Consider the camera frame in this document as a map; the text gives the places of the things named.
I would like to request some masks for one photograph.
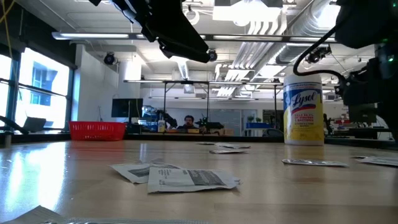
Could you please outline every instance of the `lysol disinfecting wipes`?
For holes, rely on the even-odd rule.
[[[323,99],[319,75],[289,75],[284,80],[285,143],[322,146]]]

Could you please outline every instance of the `security camera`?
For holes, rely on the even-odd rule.
[[[114,56],[114,52],[108,52],[104,58],[104,63],[107,65],[115,65],[118,59]]]
[[[211,62],[217,61],[217,53],[216,53],[216,50],[209,50],[209,52],[208,52],[207,54],[210,56],[210,61],[211,61]]]

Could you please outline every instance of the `red basket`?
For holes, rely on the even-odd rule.
[[[69,122],[70,136],[77,141],[119,141],[125,129],[126,124],[117,122]]]

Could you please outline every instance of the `monitor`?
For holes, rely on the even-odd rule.
[[[374,103],[348,106],[349,120],[359,123],[376,123],[377,109]]]
[[[141,118],[143,99],[113,99],[113,118]]]

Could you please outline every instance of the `ceiling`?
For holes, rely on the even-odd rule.
[[[50,24],[61,32],[140,32],[141,29],[131,24],[113,5],[100,4],[98,7],[89,2],[78,2],[81,0],[17,0],[29,12]],[[204,10],[212,10],[214,0],[200,0],[203,2]],[[287,22],[291,21],[310,0],[296,0],[297,7],[291,7],[287,11]],[[238,27],[229,21],[213,21],[212,16],[200,14],[198,24],[194,28],[200,34],[246,34],[249,26]],[[149,43],[146,40],[102,40],[92,41],[92,45],[135,45],[137,50],[147,62],[142,69],[142,73],[171,73],[177,69],[177,64],[168,60],[159,50],[157,43]],[[218,54],[218,61],[233,61],[236,58],[241,42],[207,42],[211,49],[215,49]],[[364,62],[374,56],[373,46],[364,49],[349,49],[339,44],[331,45],[334,56],[328,56],[320,63],[309,68],[314,69],[333,69],[340,72],[351,70],[364,65]],[[131,53],[120,53],[119,57],[128,60]],[[214,72],[216,63],[188,62],[190,70],[207,70]],[[288,75],[292,73],[292,67],[288,66],[284,72]]]

